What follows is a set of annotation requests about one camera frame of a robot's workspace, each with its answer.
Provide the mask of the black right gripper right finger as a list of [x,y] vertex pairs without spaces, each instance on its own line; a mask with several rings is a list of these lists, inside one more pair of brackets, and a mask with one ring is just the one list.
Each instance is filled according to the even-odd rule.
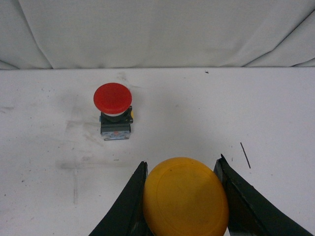
[[216,161],[214,173],[227,196],[231,236],[311,235],[232,169],[223,155]]

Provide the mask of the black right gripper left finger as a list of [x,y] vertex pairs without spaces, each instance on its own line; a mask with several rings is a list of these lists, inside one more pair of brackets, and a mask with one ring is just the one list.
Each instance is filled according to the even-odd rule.
[[107,214],[90,233],[91,236],[146,236],[142,202],[147,178],[147,163],[142,161]]

